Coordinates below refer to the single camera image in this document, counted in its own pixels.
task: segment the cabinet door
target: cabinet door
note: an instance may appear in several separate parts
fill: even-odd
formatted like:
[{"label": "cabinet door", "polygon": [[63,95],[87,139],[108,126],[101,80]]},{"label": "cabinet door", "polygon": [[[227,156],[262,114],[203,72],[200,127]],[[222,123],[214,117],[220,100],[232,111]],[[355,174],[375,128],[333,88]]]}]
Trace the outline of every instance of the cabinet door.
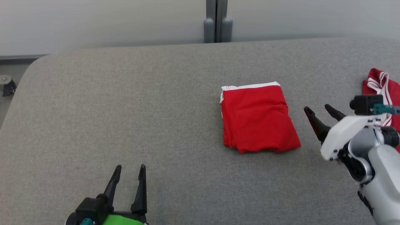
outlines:
[{"label": "cabinet door", "polygon": [[4,0],[0,57],[203,42],[205,0]]},{"label": "cabinet door", "polygon": [[229,0],[232,41],[372,34],[400,39],[398,0]]}]

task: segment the gray tablecloth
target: gray tablecloth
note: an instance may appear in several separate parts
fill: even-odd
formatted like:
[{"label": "gray tablecloth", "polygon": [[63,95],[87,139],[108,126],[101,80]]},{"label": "gray tablecloth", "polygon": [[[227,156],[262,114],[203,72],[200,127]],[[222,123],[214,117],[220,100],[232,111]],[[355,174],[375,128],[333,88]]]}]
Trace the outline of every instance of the gray tablecloth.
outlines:
[{"label": "gray tablecloth", "polygon": [[[345,166],[324,161],[303,112],[329,125],[371,68],[399,81],[400,42],[308,39],[77,50],[25,73],[0,131],[2,224],[63,224],[122,164],[116,210],[147,166],[148,222],[374,224]],[[222,145],[223,85],[277,81],[302,147]]]}]

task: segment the gray floor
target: gray floor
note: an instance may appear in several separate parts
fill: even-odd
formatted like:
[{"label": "gray floor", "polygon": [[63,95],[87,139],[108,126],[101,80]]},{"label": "gray floor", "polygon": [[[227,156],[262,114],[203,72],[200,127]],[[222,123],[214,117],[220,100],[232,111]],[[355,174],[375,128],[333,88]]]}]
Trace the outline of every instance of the gray floor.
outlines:
[{"label": "gray floor", "polygon": [[[24,75],[26,69],[35,60],[0,60],[0,75],[10,75],[17,85]],[[2,97],[0,95],[0,128],[3,124],[4,118],[6,117],[8,108],[10,107],[13,96]]]}]

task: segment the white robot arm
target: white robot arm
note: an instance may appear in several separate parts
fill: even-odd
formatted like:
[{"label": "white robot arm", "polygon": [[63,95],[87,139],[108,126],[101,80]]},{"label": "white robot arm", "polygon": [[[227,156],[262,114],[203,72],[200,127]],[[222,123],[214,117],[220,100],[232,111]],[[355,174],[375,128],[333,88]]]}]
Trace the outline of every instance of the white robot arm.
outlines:
[{"label": "white robot arm", "polygon": [[329,114],[339,122],[324,125],[314,112],[304,111],[321,141],[325,160],[345,164],[350,176],[359,182],[358,196],[368,207],[377,225],[400,225],[399,133],[393,127],[379,127],[381,113],[400,114],[399,108],[383,107],[382,95],[356,96],[350,103],[356,116],[346,116],[330,105]]}]

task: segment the red garment with white stripes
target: red garment with white stripes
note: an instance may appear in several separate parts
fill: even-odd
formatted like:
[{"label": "red garment with white stripes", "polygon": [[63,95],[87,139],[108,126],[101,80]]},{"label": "red garment with white stripes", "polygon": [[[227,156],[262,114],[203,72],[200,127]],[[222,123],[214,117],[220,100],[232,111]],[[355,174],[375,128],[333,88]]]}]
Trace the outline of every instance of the red garment with white stripes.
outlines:
[{"label": "red garment with white stripes", "polygon": [[279,84],[224,90],[221,108],[225,146],[237,148],[240,153],[300,147]]},{"label": "red garment with white stripes", "polygon": [[[400,85],[389,80],[389,74],[378,69],[371,69],[368,80],[362,82],[362,94],[381,94],[385,105],[400,106]],[[400,115],[386,114],[381,126],[392,126],[400,131]]]}]

